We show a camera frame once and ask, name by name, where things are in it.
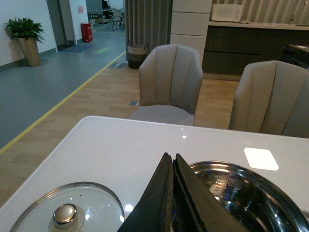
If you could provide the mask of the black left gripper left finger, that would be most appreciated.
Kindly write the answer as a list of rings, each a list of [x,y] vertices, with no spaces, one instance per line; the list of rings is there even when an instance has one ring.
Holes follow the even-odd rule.
[[[173,164],[164,153],[139,202],[120,232],[169,232],[172,220]]]

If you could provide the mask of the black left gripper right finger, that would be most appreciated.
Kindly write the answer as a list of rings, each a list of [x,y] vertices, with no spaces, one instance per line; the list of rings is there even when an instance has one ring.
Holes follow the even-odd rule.
[[[246,232],[180,154],[173,161],[173,196],[180,232]]]

